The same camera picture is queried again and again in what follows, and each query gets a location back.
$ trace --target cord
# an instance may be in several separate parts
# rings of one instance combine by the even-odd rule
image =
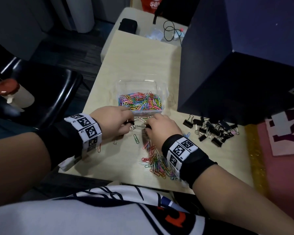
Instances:
[[[174,32],[176,32],[177,33],[177,35],[179,36],[179,40],[180,40],[180,43],[181,43],[181,46],[182,46],[182,41],[181,41],[181,35],[182,35],[182,32],[179,30],[179,29],[176,29],[175,28],[175,26],[174,26],[174,23],[172,22],[172,21],[170,21],[170,22],[172,22],[172,25],[173,26],[167,26],[167,27],[165,27],[165,23],[167,23],[169,20],[167,20],[167,21],[165,21],[164,23],[163,23],[163,28],[164,28],[164,37],[165,37],[165,32],[166,31],[174,31]],[[170,39],[170,40],[168,40],[166,37],[165,37],[165,40],[166,41],[168,41],[168,42],[170,42],[170,41],[172,41],[174,39],[174,34],[173,34],[173,36],[172,36],[172,39]]]

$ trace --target plastic container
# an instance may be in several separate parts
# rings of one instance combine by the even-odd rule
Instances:
[[[155,80],[120,80],[116,82],[116,99],[119,102],[120,95],[132,93],[149,93],[158,94],[161,99],[161,110],[133,110],[134,116],[147,116],[161,113],[165,108],[165,102],[169,96],[168,85]]]

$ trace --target wooden table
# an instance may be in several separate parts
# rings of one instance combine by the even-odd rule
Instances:
[[[154,79],[165,82],[168,84],[170,94],[163,113],[175,120],[184,133],[191,132],[192,142],[196,143],[212,160],[253,186],[246,135],[242,126],[238,128],[239,135],[227,140],[222,148],[218,148],[209,139],[200,142],[194,134],[195,129],[189,129],[182,124],[185,119],[188,119],[188,115],[176,111],[180,56],[181,47],[116,31],[83,112],[90,114],[102,106],[117,106],[115,83],[120,79]],[[133,134],[139,138],[139,144],[136,144]],[[148,156],[147,151],[142,149],[141,139],[142,130],[135,129],[119,140],[117,145],[114,145],[112,141],[103,142],[100,153],[97,150],[91,151],[88,158],[65,173],[193,193],[191,189],[183,187],[181,182],[158,177],[139,163],[141,158]]]

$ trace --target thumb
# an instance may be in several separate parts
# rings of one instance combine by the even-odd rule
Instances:
[[[119,135],[129,133],[130,126],[131,126],[131,123],[127,123],[126,125],[121,126],[118,130]]]
[[[151,136],[152,136],[152,130],[149,129],[149,128],[145,128],[145,130],[146,130],[146,133],[147,133],[148,137],[151,138]]]

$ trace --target forearm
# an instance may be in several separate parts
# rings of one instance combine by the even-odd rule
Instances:
[[[29,190],[50,171],[48,150],[35,133],[0,139],[0,205]]]
[[[294,234],[294,220],[218,165],[206,169],[193,190],[212,218],[262,235]]]

